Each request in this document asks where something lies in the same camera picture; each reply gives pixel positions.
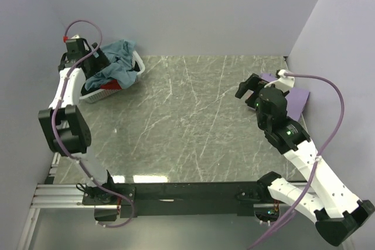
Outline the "blue t shirt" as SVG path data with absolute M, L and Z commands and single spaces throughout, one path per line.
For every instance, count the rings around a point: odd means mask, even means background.
M 103 46 L 101 50 L 110 64 L 88 78 L 85 89 L 99 88 L 111 80 L 117 80 L 122 89 L 132 86 L 137 77 L 137 72 L 132 66 L 132 52 L 135 50 L 135 46 L 134 41 L 124 39 Z

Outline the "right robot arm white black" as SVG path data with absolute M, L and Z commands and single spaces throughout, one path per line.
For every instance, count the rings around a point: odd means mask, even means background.
M 265 203 L 281 201 L 289 209 L 269 223 L 269 229 L 249 248 L 282 228 L 295 211 L 310 219 L 327 243 L 339 246 L 374 214 L 374 204 L 361 200 L 346 187 L 323 159 L 324 149 L 317 149 L 303 126 L 288 116 L 287 95 L 297 75 L 278 70 L 276 77 L 275 81 L 267 82 L 252 74 L 239 84 L 235 96 L 240 99 L 247 91 L 252 92 L 246 104 L 255 110 L 258 128 L 307 183 L 300 189 L 276 173 L 259 179 L 258 198 Z

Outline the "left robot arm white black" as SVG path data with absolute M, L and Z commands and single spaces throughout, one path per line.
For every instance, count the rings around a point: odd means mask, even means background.
M 100 204 L 116 201 L 117 189 L 108 170 L 96 161 L 91 149 L 91 132 L 78 104 L 86 80 L 109 65 L 97 43 L 75 35 L 65 37 L 67 51 L 62 55 L 59 85 L 47 109 L 38 119 L 50 150 L 70 159 L 87 176 L 77 189 Z

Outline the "red t shirt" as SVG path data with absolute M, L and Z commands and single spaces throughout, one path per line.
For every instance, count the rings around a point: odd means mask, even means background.
M 103 90 L 122 90 L 117 80 L 109 81 L 107 84 L 101 85 L 100 88 Z

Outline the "white plastic laundry basket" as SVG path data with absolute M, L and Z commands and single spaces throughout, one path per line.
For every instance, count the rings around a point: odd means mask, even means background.
M 141 59 L 140 55 L 137 51 L 132 52 L 132 67 L 133 70 L 137 70 L 137 76 L 135 79 L 135 83 L 140 81 L 141 75 L 145 71 L 145 65 L 143 60 Z M 107 84 L 102 85 L 100 88 L 96 90 L 86 91 L 83 87 L 81 90 L 80 101 L 87 102 L 89 104 L 95 103 L 99 100 L 109 97 L 112 94 L 115 94 L 118 91 L 121 91 L 122 88 L 120 87 L 119 83 L 116 80 L 112 80 Z

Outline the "folded purple t shirt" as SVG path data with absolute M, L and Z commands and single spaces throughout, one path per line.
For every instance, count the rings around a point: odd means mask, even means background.
M 261 78 L 270 84 L 275 84 L 276 88 L 289 91 L 286 96 L 287 114 L 291 119 L 299 121 L 308 101 L 310 92 L 303 88 L 295 88 L 295 79 L 293 77 L 281 76 L 280 78 L 276 78 L 271 74 L 263 73 Z

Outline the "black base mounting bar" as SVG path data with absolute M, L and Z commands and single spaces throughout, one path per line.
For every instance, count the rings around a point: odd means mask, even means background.
M 84 206 L 95 207 L 97 221 L 115 221 L 130 215 L 252 216 L 256 204 L 271 204 L 265 186 L 255 181 L 197 183 L 115 183 L 115 194 L 77 184 Z

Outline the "aluminium frame rail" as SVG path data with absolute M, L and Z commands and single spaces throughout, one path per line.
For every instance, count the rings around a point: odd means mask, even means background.
M 77 209 L 84 208 L 84 194 L 72 184 L 53 184 L 61 156 L 55 153 L 47 175 L 47 182 L 38 184 L 30 204 L 28 216 L 17 249 L 29 249 L 41 209 Z

